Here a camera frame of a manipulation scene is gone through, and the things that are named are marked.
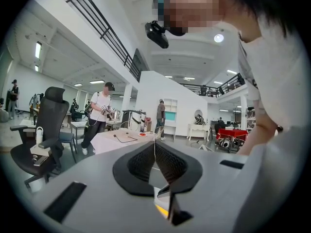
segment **white t-shirt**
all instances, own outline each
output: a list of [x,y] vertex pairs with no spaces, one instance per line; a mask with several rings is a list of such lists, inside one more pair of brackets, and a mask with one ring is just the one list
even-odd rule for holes
[[[99,93],[95,92],[91,98],[91,102],[95,103],[95,105],[100,108],[102,106],[105,106],[107,109],[111,108],[111,98],[109,96],[105,97],[103,95],[103,92],[99,92]],[[102,115],[100,111],[96,111],[93,109],[91,112],[90,118],[93,120],[100,121],[100,122],[106,122],[107,112],[105,112],[104,115]]]
[[286,131],[310,124],[310,62],[297,32],[284,38],[280,26],[260,17],[262,37],[239,41],[239,69],[250,100],[259,100]]

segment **red object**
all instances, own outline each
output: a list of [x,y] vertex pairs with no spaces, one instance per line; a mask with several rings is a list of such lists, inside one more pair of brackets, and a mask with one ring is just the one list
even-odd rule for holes
[[222,138],[239,138],[243,141],[246,140],[248,132],[246,130],[225,130],[219,129],[218,134],[216,136],[216,140]]

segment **white bottle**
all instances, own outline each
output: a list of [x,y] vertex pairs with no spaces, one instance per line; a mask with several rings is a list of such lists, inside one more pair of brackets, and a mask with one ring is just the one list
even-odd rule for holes
[[43,142],[43,128],[38,127],[36,130],[36,143],[40,144],[41,142]]

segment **fluorescent light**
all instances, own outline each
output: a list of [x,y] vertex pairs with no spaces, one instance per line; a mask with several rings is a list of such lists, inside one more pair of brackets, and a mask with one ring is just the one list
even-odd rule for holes
[[234,72],[234,71],[231,71],[231,70],[228,70],[227,72],[230,72],[232,74],[238,74],[237,72]]
[[39,59],[42,44],[37,42],[35,45],[35,56]]
[[97,80],[97,81],[90,81],[91,84],[95,84],[95,83],[105,83],[104,80]]
[[215,35],[215,37],[214,37],[214,41],[216,41],[217,43],[220,43],[223,40],[224,40],[224,36],[222,34],[220,34],[220,33]]

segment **floor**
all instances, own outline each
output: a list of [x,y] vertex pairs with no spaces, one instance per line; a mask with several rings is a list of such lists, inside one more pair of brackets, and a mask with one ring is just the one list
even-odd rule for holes
[[[28,119],[29,114],[22,114],[19,115],[19,117],[16,116],[15,119],[9,120],[7,123],[0,123],[0,164],[4,169],[4,172],[6,173],[7,177],[9,177],[9,181],[11,182],[14,189],[17,189],[20,193],[26,195],[27,197],[32,196],[37,191],[39,191],[44,185],[45,182],[43,179],[37,180],[35,182],[30,183],[30,189],[26,188],[24,184],[24,180],[31,177],[30,174],[24,172],[21,170],[13,161],[10,150],[21,144],[21,139],[18,134],[18,132],[12,132],[10,131],[10,126],[19,125],[20,122],[23,119]],[[67,127],[67,125],[64,125],[62,127],[61,131],[64,132],[70,132],[70,129]],[[185,137],[176,136],[175,140],[172,136],[166,135],[165,141],[169,142],[175,142],[179,145],[186,145],[195,149],[198,149],[202,144],[201,138],[192,138],[191,141],[188,141]],[[77,162],[94,155],[92,151],[92,146],[90,146],[88,155],[84,156],[82,154],[82,148],[81,148],[81,142],[82,139],[78,140],[78,146],[77,151],[78,153],[75,155],[75,158]],[[223,151],[220,150],[215,144],[215,135],[213,136],[213,139],[207,143],[207,148],[212,151]],[[62,170],[66,171],[67,169],[71,168],[73,165],[75,165],[75,162],[73,160],[71,150],[69,147],[69,144],[64,144],[64,152],[63,156],[61,157],[61,164],[62,164]],[[163,188],[166,185],[166,181],[161,174],[161,172],[158,170],[157,165],[154,165],[153,171],[150,175],[150,184],[154,187]]]

